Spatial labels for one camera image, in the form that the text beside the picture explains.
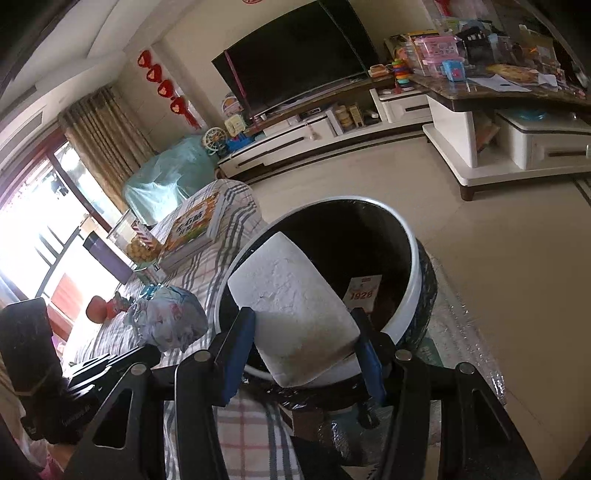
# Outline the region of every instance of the television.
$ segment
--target television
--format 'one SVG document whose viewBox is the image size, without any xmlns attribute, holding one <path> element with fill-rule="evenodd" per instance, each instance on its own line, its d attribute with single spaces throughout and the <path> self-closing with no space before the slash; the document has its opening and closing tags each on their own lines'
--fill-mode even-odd
<svg viewBox="0 0 591 480">
<path fill-rule="evenodd" d="M 367 75 L 379 61 L 348 0 L 319 0 L 263 25 L 212 63 L 247 112 L 257 115 L 339 80 Z"/>
</svg>

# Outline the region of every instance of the small fan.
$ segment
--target small fan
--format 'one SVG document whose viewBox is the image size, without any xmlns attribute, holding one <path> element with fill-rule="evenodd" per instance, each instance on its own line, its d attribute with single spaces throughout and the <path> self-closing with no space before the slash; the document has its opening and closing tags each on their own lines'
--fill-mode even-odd
<svg viewBox="0 0 591 480">
<path fill-rule="evenodd" d="M 220 154 L 227 149 L 226 139 L 228 136 L 223 128 L 213 127 L 205 132 L 201 142 L 208 150 L 209 155 Z"/>
</svg>

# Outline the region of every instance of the plastic bag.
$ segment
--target plastic bag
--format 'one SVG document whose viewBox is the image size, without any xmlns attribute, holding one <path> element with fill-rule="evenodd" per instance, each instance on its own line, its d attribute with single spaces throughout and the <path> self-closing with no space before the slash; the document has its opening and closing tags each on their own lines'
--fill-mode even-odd
<svg viewBox="0 0 591 480">
<path fill-rule="evenodd" d="M 215 180 L 215 165 L 201 145 L 201 138 L 183 138 L 150 158 L 125 182 L 125 201 L 142 223 L 158 223 L 183 200 Z"/>
<path fill-rule="evenodd" d="M 127 311 L 124 323 L 133 327 L 138 346 L 149 343 L 163 353 L 174 348 L 184 352 L 205 335 L 208 326 L 197 297 L 178 287 L 161 287 L 151 298 L 140 297 Z"/>
</svg>

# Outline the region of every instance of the ceiling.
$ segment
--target ceiling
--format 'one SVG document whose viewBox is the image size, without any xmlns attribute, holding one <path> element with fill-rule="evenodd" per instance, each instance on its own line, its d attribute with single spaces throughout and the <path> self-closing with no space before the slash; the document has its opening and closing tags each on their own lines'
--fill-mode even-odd
<svg viewBox="0 0 591 480">
<path fill-rule="evenodd" d="M 43 112 L 38 127 L 2 151 L 0 171 L 60 111 L 119 76 L 124 48 L 161 1 L 80 0 L 64 16 L 0 97 L 0 151 Z"/>
</svg>

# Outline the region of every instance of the black and white pot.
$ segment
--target black and white pot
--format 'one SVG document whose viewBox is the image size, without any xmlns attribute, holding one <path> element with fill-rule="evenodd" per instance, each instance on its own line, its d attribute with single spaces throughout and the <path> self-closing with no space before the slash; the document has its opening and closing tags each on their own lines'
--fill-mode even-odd
<svg viewBox="0 0 591 480">
<path fill-rule="evenodd" d="M 352 277 L 381 274 L 372 323 L 398 346 L 416 349 L 426 331 L 437 293 L 433 268 L 422 245 L 396 210 L 357 196 L 332 197 L 300 207 L 253 238 L 223 279 L 215 305 L 219 331 L 228 330 L 238 313 L 228 278 L 277 232 L 283 232 L 308 256 L 341 298 Z M 301 388 L 326 387 L 360 373 L 356 356 L 351 354 Z M 254 347 L 245 375 L 272 381 Z"/>
</svg>

